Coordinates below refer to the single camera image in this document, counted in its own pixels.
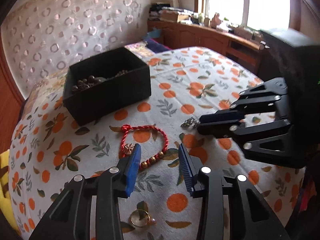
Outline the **black jewelry box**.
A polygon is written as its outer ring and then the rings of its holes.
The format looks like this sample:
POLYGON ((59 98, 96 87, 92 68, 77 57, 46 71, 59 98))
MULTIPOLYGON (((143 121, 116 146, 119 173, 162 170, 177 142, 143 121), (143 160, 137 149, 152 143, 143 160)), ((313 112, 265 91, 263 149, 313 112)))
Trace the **black jewelry box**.
POLYGON ((69 67, 63 89, 63 105, 74 120, 85 125, 151 96, 149 66, 124 47, 107 51, 69 67), (79 92, 79 80, 106 80, 79 92))

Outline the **wooden side cabinet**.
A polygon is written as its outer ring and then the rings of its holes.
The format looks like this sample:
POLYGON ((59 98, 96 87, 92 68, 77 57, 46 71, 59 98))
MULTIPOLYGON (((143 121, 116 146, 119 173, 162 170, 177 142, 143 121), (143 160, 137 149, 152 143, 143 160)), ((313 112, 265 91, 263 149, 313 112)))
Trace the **wooden side cabinet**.
POLYGON ((241 64, 254 74, 258 73, 262 50, 250 40, 196 24, 148 20, 148 31, 155 28, 161 31, 156 41, 171 49, 194 46, 209 48, 241 64))

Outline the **window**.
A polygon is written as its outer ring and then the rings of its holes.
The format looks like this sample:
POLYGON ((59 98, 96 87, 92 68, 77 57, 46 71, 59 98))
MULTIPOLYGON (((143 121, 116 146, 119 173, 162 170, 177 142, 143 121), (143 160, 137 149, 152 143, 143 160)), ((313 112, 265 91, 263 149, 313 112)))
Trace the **window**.
POLYGON ((300 0, 195 0, 204 17, 250 29, 300 29, 300 0))

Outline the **yellow plush toy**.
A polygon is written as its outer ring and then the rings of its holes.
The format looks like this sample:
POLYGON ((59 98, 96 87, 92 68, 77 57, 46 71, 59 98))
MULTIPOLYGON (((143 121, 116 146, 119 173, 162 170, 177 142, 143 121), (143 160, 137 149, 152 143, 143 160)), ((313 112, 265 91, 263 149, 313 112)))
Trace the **yellow plush toy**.
POLYGON ((20 235, 9 193, 9 150, 1 153, 1 211, 10 226, 20 235))

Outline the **orange print bed sheet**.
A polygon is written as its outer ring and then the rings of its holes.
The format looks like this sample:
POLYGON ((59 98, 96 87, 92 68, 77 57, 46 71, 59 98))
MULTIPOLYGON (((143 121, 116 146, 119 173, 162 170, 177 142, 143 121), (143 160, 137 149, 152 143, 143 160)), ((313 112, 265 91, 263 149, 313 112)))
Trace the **orange print bed sheet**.
POLYGON ((247 160, 231 139, 203 137, 181 127, 188 118, 228 109, 261 80, 220 54, 191 47, 155 54, 151 96, 80 126, 62 104, 63 88, 22 116, 10 147, 9 191, 23 239, 75 175, 96 177, 118 162, 120 128, 153 125, 169 139, 168 153, 140 172, 120 205, 125 239, 195 239, 201 200, 191 198, 179 170, 178 146, 226 176, 244 174, 283 224, 297 202, 304 171, 247 160))

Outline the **pink figurine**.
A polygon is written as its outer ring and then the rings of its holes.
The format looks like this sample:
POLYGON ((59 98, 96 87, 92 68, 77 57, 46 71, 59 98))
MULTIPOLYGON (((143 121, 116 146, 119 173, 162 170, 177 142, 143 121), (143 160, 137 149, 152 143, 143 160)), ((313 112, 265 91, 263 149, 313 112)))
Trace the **pink figurine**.
POLYGON ((214 17, 211 20, 210 27, 213 29, 216 29, 217 26, 219 26, 222 23, 222 20, 220 19, 220 14, 217 12, 215 13, 214 17))

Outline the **dark blue blanket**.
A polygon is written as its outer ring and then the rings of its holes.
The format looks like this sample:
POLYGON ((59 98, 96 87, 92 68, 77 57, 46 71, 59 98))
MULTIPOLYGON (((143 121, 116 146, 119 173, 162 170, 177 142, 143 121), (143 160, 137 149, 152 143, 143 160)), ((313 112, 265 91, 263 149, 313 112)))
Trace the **dark blue blanket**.
POLYGON ((150 49, 151 51, 153 51, 154 53, 162 53, 165 51, 170 51, 171 49, 163 44, 158 43, 157 41, 155 41, 154 39, 147 39, 144 40, 144 42, 146 43, 146 47, 148 49, 150 49))

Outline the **cardboard box on cabinet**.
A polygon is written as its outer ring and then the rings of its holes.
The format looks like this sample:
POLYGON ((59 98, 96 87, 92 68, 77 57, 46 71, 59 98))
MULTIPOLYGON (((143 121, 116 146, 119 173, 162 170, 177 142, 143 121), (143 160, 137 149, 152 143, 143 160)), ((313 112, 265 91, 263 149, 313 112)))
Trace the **cardboard box on cabinet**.
POLYGON ((164 12, 164 13, 160 14, 159 19, 161 21, 165 21, 165 22, 179 23, 181 21, 188 21, 190 19, 190 16, 184 15, 184 14, 164 12))

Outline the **wooden headboard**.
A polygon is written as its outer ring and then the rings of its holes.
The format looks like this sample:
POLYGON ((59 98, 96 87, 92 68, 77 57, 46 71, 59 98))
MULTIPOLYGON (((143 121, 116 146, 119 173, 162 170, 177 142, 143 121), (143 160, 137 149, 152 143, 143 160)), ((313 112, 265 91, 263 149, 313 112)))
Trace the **wooden headboard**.
POLYGON ((20 110, 24 98, 16 86, 5 57, 3 44, 1 41, 0 58, 0 80, 1 80, 1 153, 10 148, 12 135, 15 133, 15 127, 18 123, 20 110))

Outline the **circle pattern sheer curtain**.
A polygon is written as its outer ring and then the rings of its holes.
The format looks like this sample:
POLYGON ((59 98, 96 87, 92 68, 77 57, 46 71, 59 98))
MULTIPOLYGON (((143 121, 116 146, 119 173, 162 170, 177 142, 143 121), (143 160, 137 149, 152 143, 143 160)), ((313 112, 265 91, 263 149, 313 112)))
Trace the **circle pattern sheer curtain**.
POLYGON ((139 36, 142 0, 29 0, 1 26, 7 63, 27 97, 39 81, 139 36))

